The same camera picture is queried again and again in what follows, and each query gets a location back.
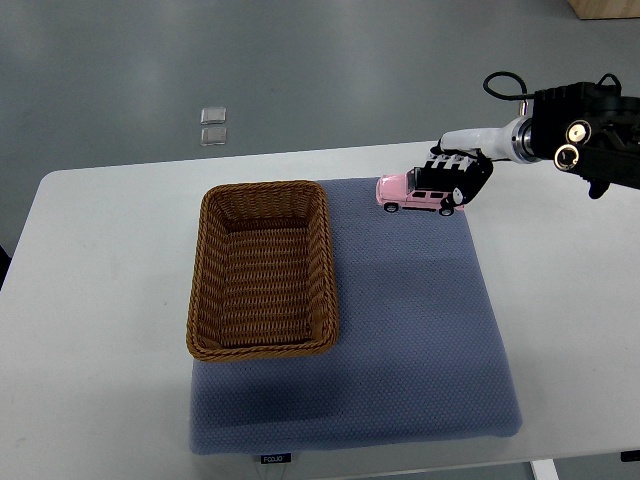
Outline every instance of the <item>black cable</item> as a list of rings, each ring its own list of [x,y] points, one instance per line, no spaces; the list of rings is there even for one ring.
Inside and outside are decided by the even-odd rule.
[[[597,83],[597,85],[599,87],[602,86],[602,84],[604,84],[607,78],[610,78],[611,81],[613,81],[613,83],[616,86],[616,91],[618,95],[620,95],[620,92],[622,92],[622,84],[620,83],[620,80],[618,80],[618,77],[616,77],[613,73],[605,73],[603,77],[600,79],[600,81]]]
[[[489,82],[491,80],[493,80],[494,78],[496,78],[496,77],[513,78],[520,85],[520,89],[522,91],[522,95],[505,95],[503,93],[496,92],[494,89],[492,89],[489,86]],[[522,80],[522,78],[519,75],[516,75],[515,73],[512,73],[512,72],[501,71],[501,72],[492,73],[491,75],[489,75],[487,78],[484,79],[484,83],[482,84],[482,88],[489,95],[491,95],[492,97],[495,97],[495,98],[499,98],[500,100],[513,101],[513,100],[530,100],[530,99],[534,98],[533,93],[527,94],[527,84],[524,83],[524,80]]]

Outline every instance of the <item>mat label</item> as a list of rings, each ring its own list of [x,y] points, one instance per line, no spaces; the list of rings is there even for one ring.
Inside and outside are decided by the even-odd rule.
[[[271,455],[260,455],[260,463],[291,463],[290,453],[273,453]]]

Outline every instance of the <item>pink toy car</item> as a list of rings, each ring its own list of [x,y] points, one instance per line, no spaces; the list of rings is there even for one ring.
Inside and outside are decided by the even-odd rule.
[[[437,211],[448,217],[455,210],[463,209],[462,205],[455,206],[450,198],[461,175],[464,170],[460,164],[443,169],[427,162],[424,168],[415,167],[405,174],[380,177],[376,200],[387,212],[406,208]]]

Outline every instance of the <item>brown woven basket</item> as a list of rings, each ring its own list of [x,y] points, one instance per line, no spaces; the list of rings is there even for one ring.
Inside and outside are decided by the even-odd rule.
[[[294,357],[338,339],[327,196],[296,180],[212,188],[202,199],[187,321],[198,360]]]

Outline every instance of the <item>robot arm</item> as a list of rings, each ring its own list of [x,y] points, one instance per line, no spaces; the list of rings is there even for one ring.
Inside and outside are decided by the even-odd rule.
[[[497,76],[516,79],[522,95],[494,92],[488,85]],[[613,85],[605,85],[607,80]],[[621,96],[622,86],[614,75],[606,74],[598,83],[580,82],[529,95],[520,77],[496,72],[487,77],[484,88],[505,100],[533,99],[533,114],[527,116],[521,108],[522,114],[503,128],[443,135],[432,155],[463,153],[473,159],[471,166],[485,165],[469,170],[465,185],[449,202],[471,201],[488,179],[487,161],[496,160],[553,160],[561,172],[587,180],[591,198],[600,198],[611,183],[640,189],[640,98]]]

